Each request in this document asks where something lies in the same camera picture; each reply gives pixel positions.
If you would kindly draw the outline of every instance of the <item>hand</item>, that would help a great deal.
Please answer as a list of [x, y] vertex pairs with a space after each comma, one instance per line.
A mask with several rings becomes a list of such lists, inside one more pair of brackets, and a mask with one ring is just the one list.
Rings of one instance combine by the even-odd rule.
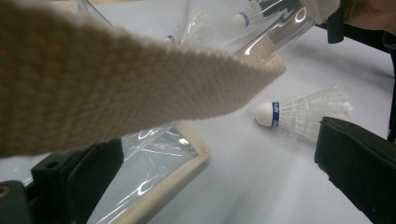
[[346, 0], [345, 23], [396, 35], [396, 0]]

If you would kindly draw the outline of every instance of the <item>shuttlecock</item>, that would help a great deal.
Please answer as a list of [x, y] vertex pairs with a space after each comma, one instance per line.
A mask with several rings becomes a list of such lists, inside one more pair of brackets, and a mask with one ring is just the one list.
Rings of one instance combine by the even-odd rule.
[[233, 25], [238, 28], [245, 28], [262, 22], [264, 22], [262, 7], [256, 0], [249, 1], [248, 7], [243, 12], [236, 14], [232, 19]]
[[347, 98], [343, 90], [333, 87], [285, 104], [266, 102], [257, 107], [256, 120], [262, 126], [283, 127], [317, 142], [323, 117], [351, 121], [353, 107]]
[[185, 13], [180, 17], [175, 35], [169, 35], [165, 42], [203, 46], [211, 42], [214, 33], [208, 16], [196, 7], [189, 15]]

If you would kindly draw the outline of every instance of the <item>woven strap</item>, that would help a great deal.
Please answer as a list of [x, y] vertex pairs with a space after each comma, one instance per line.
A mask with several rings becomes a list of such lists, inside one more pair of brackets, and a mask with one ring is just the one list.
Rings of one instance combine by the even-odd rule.
[[174, 47], [44, 3], [0, 1], [0, 157], [224, 115], [283, 71]]

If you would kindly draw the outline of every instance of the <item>white table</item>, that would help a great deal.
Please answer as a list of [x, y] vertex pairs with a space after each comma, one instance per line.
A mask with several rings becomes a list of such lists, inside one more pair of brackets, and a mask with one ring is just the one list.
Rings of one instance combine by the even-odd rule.
[[388, 54], [346, 39], [328, 45], [314, 27], [281, 53], [287, 72], [244, 108], [190, 121], [211, 162], [150, 223], [371, 223], [314, 163], [315, 144], [253, 120], [263, 101], [343, 88], [354, 122], [387, 136], [392, 64]]

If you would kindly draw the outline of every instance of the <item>white shuttlecock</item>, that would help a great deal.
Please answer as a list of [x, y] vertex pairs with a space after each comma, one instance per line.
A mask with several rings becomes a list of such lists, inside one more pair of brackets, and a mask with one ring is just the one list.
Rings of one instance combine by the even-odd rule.
[[208, 16], [199, 8], [195, 8], [189, 16], [185, 14], [180, 18], [175, 35], [169, 35], [166, 42], [176, 45], [209, 44], [215, 34]]
[[317, 142], [323, 117], [351, 121], [353, 107], [347, 98], [344, 91], [334, 87], [285, 104], [266, 102], [257, 107], [256, 120], [262, 126], [283, 127]]
[[245, 28], [249, 25], [260, 24], [262, 22], [264, 22], [262, 7], [255, 0], [249, 1], [245, 11], [236, 14], [232, 19], [233, 25], [238, 28]]

